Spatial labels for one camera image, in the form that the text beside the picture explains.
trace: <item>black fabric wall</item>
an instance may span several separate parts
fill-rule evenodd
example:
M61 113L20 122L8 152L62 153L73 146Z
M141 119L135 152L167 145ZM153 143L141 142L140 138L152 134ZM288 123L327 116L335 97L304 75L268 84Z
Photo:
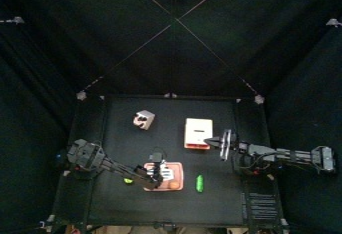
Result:
M331 28L268 96L272 145L311 150L327 145L342 158L342 29ZM291 169L280 178L287 220L304 233L342 233L342 176Z
M1 229L49 213L74 92L104 74L89 92L251 97L243 78L268 101L272 144L340 151L342 38L324 23L342 0L207 0L181 18L191 32L175 17L201 0L156 1L169 14L151 0L0 1L0 19L26 21L0 25ZM340 231L339 176L291 170L280 184L290 221Z
M0 1L0 16L12 16ZM28 233L50 214L74 92L36 47L29 25L0 25L0 233Z

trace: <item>white box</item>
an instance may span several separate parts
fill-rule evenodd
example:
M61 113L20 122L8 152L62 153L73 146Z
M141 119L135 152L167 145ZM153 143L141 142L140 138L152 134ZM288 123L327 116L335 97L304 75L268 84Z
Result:
M187 118L184 148L208 150L207 138L212 138L212 120Z
M147 110L139 111L135 114L133 125L139 126L140 129L147 130L152 121L155 119L155 114Z

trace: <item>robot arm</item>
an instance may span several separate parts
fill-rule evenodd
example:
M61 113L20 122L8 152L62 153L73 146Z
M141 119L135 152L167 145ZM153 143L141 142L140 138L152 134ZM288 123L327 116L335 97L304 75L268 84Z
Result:
M163 182L163 176L160 174L161 153L153 153L152 155L155 165L152 175L148 175L147 169L139 165L132 169L115 162L105 155L103 148L97 144L89 143L82 139L73 142L66 156L69 162L73 163L81 171L91 172L104 169L120 174L123 178L136 181L147 189L157 188Z
M292 151L287 149L274 149L266 146L239 142L237 135L231 129L225 129L221 137L205 139L204 142L220 148L220 159L227 160L228 150L248 156L249 164L240 168L249 170L266 170L274 165L294 165L314 167L318 172L335 173L334 151L327 146L319 146L307 151Z

